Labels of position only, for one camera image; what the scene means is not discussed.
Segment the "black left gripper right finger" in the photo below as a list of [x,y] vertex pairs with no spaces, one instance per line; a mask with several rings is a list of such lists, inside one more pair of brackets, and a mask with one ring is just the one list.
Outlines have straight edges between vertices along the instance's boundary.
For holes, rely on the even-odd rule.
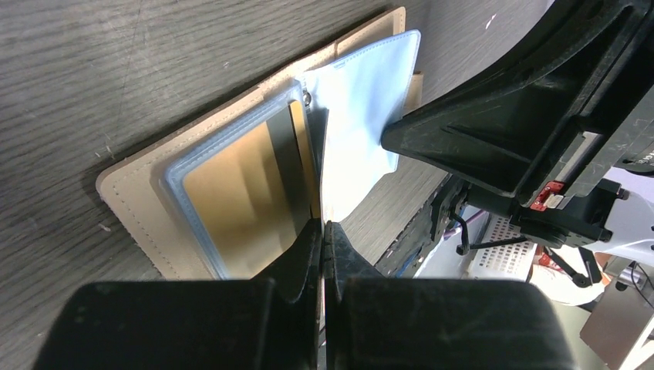
[[573,369],[548,299],[509,280],[384,277],[342,226],[323,234],[330,369]]

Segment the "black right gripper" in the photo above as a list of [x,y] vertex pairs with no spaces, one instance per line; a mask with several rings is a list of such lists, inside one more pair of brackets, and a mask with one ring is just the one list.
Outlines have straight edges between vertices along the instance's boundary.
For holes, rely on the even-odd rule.
[[556,1],[509,52],[381,143],[522,207],[551,181],[568,202],[642,152],[651,121],[634,108],[652,85],[651,1]]

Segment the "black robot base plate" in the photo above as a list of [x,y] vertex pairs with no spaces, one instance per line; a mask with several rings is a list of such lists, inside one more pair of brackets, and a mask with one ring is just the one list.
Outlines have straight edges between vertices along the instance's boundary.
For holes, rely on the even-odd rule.
[[375,263],[387,278],[411,278],[437,246],[460,203],[464,181],[448,175]]

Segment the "beige leather card holder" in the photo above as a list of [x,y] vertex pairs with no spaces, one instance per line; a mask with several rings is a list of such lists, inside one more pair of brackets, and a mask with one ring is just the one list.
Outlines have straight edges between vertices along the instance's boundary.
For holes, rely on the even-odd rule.
[[249,279],[312,218],[341,221],[398,167],[383,130],[420,104],[421,34],[386,11],[104,170],[96,181],[169,280]]

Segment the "gold card black stripe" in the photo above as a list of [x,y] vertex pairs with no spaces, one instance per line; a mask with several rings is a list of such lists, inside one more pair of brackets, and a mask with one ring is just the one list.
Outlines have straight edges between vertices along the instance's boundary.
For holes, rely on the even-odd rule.
[[218,254],[222,278],[251,278],[313,215],[315,165],[305,110],[277,109],[186,174],[182,186]]

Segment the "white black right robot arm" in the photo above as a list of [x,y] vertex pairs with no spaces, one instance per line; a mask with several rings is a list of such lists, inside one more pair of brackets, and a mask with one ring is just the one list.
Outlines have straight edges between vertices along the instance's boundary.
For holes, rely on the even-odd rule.
[[629,195],[613,166],[650,176],[653,121],[634,109],[653,86],[651,1],[556,1],[512,49],[383,131],[384,149],[449,173],[431,205],[439,240],[471,205],[518,240],[591,260],[615,241]]

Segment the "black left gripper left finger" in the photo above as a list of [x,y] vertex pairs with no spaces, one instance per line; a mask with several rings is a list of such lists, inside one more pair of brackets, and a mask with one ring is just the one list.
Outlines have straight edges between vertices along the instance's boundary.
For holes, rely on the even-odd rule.
[[67,301],[37,369],[314,369],[322,222],[248,280],[101,281]]

